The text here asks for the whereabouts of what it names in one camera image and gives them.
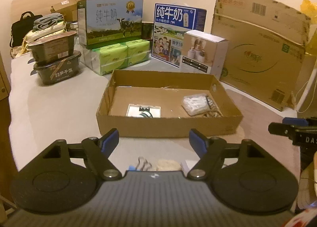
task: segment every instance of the small white box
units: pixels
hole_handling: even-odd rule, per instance
[[[199,30],[184,35],[181,72],[207,73],[220,78],[229,41]]]

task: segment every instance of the black food container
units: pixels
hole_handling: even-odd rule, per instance
[[[51,85],[75,76],[79,71],[80,56],[79,51],[74,51],[73,55],[46,65],[35,63],[34,69],[44,85]]]
[[[70,56],[74,51],[74,36],[76,31],[56,34],[38,39],[28,45],[38,65],[45,65]]]

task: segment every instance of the cardboard box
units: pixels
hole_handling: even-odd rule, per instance
[[[203,31],[206,14],[205,9],[155,4],[152,56],[179,67],[184,34]]]
[[[282,110],[308,30],[309,18],[273,0],[217,0],[211,33],[230,41],[220,80]]]
[[[182,99],[199,93],[209,94],[223,117],[189,116]],[[161,117],[126,117],[130,104],[160,107]],[[206,136],[233,134],[243,118],[213,75],[127,70],[112,73],[96,117],[102,135],[117,128],[121,136],[144,138],[188,137],[192,128]]]
[[[63,14],[66,22],[77,21],[77,2],[81,0],[66,0],[52,5],[51,13],[58,12]]]
[[[143,0],[82,0],[77,9],[79,42],[87,49],[141,39]]]
[[[98,75],[105,75],[115,69],[123,69],[146,61],[151,52],[150,42],[142,39],[95,49],[81,46],[79,51],[82,51],[81,62]]]
[[[213,74],[220,78],[229,41],[201,32],[190,30],[184,35],[180,70]]]

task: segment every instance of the plastic bag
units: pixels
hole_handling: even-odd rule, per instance
[[[205,93],[184,96],[182,106],[190,116],[217,110],[217,106],[214,104],[211,98]]]
[[[312,3],[310,0],[303,0],[301,12],[311,18],[311,24],[317,24],[317,3]]]

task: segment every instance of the cable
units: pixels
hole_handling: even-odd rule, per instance
[[[304,111],[302,111],[302,112],[299,111],[299,109],[300,109],[300,107],[299,107],[299,109],[296,110],[298,113],[301,113],[301,114],[302,114],[302,113],[306,112],[306,111],[309,109],[309,107],[311,106],[311,104],[312,104],[312,102],[313,102],[313,100],[314,100],[315,91],[316,91],[316,86],[317,86],[317,77],[316,77],[316,80],[315,80],[315,87],[314,87],[313,97],[312,97],[312,99],[311,99],[311,101],[310,101],[308,107],[307,107]]]
[[[317,184],[317,181],[314,181],[313,179],[309,179],[309,178],[303,178],[303,177],[301,177],[300,179],[306,179],[306,180],[311,180],[311,181],[313,181],[315,184]]]
[[[296,95],[295,95],[295,102],[296,102],[296,100],[297,100],[297,95],[298,95],[299,92],[306,86],[306,84],[308,83],[308,81],[309,81],[309,80],[307,80],[307,81],[305,82],[305,84],[301,87],[301,89],[296,93]]]
[[[305,89],[304,89],[304,92],[303,92],[301,98],[299,99],[297,105],[295,106],[295,110],[296,110],[297,112],[299,112],[299,113],[300,113],[299,110],[300,110],[300,108],[302,107],[303,103],[305,102],[305,100],[306,100],[306,98],[307,98],[307,95],[308,95],[308,93],[309,93],[309,91],[310,91],[310,89],[311,89],[311,87],[312,87],[312,84],[313,84],[313,82],[314,82],[314,79],[316,78],[316,75],[317,75],[317,60],[316,60],[316,62],[315,62],[313,71],[312,71],[312,73],[310,74],[310,77],[309,77],[309,80],[308,80],[308,82],[307,82],[307,85],[306,85],[306,87],[305,87]]]

